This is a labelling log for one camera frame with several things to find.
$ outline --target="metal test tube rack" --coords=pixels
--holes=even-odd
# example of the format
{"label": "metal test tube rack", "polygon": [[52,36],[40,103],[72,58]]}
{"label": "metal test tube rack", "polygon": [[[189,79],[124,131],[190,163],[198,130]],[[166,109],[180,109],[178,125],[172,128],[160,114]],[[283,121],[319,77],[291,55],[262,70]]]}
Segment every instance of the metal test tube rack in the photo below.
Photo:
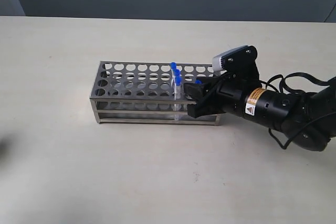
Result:
{"label": "metal test tube rack", "polygon": [[[182,83],[194,83],[197,76],[212,76],[211,65],[178,64]],[[219,125],[220,115],[194,119],[187,115],[187,104],[174,99],[169,63],[101,61],[90,95],[97,123],[165,123]],[[181,109],[174,111],[174,104]]]}

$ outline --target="white table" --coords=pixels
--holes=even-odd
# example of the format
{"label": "white table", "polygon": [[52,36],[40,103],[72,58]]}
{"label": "white table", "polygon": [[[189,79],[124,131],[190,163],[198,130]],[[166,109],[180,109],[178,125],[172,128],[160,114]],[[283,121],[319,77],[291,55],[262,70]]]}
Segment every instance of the white table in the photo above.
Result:
{"label": "white table", "polygon": [[336,24],[0,17],[0,223],[333,223],[335,140],[283,151],[231,115],[99,125],[89,93],[100,60],[211,63],[244,44],[264,80],[327,80],[335,42]]}

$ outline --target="robotic arm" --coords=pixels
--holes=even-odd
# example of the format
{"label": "robotic arm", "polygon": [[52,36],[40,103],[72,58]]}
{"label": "robotic arm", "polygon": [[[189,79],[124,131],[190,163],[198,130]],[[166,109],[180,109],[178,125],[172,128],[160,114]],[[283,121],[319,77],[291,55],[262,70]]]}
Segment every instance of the robotic arm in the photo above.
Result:
{"label": "robotic arm", "polygon": [[[324,150],[336,136],[336,77],[320,81],[298,72],[286,77],[279,74],[263,82],[259,80],[256,58],[254,46],[242,46],[214,57],[213,70],[225,70],[222,75],[197,77],[202,84],[184,84],[184,93],[196,101],[188,105],[188,115],[197,118],[234,114],[269,128],[269,134],[283,149],[294,142],[310,151]],[[290,77],[303,77],[327,88],[319,93],[294,90],[286,84]],[[276,79],[280,79],[279,90],[271,85]],[[285,134],[287,142],[282,144],[272,130]]]}

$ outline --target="stainless steel rack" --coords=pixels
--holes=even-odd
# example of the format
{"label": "stainless steel rack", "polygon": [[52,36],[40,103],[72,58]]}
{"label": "stainless steel rack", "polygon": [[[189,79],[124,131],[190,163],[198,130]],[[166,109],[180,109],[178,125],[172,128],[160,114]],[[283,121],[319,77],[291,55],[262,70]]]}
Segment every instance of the stainless steel rack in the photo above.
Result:
{"label": "stainless steel rack", "polygon": [[[177,68],[184,83],[214,74],[211,65],[179,64]],[[90,95],[97,123],[219,124],[219,115],[188,116],[187,104],[194,101],[183,91],[182,98],[175,100],[171,80],[168,63],[101,61]],[[173,109],[175,104],[181,105],[178,111]]]}

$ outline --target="blue test tube cap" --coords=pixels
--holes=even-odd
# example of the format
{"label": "blue test tube cap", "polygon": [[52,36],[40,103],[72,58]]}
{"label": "blue test tube cap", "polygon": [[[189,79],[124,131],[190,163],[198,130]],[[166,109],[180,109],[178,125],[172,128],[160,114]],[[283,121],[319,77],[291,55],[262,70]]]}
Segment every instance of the blue test tube cap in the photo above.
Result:
{"label": "blue test tube cap", "polygon": [[181,76],[176,76],[175,77],[175,83],[176,83],[176,86],[181,86]]}
{"label": "blue test tube cap", "polygon": [[174,70],[174,75],[175,75],[175,76],[180,76],[180,75],[181,75],[181,72],[180,72],[178,69],[175,69],[175,70]]}
{"label": "blue test tube cap", "polygon": [[176,62],[172,62],[172,63],[170,63],[170,67],[171,67],[171,69],[173,69],[173,70],[175,70],[176,69]]}

